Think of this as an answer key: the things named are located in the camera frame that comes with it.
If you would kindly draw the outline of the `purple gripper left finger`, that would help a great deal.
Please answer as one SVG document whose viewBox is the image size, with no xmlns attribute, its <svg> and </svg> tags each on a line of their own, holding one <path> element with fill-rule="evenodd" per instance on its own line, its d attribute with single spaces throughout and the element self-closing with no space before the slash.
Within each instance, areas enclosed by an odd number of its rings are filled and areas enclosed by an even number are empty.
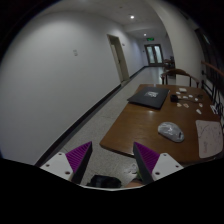
<svg viewBox="0 0 224 224">
<path fill-rule="evenodd" d="M 80 184 L 92 154 L 92 142 L 87 142 L 68 153 L 58 152 L 41 166 L 70 182 Z"/>
</svg>

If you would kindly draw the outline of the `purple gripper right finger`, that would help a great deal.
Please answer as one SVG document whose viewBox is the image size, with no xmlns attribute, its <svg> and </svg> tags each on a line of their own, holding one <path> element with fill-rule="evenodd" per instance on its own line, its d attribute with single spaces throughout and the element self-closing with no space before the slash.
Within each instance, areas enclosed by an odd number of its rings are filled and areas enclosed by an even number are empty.
<svg viewBox="0 0 224 224">
<path fill-rule="evenodd" d="M 137 142 L 133 144 L 133 153 L 145 185 L 182 169 L 182 166 L 168 153 L 156 153 Z"/>
</svg>

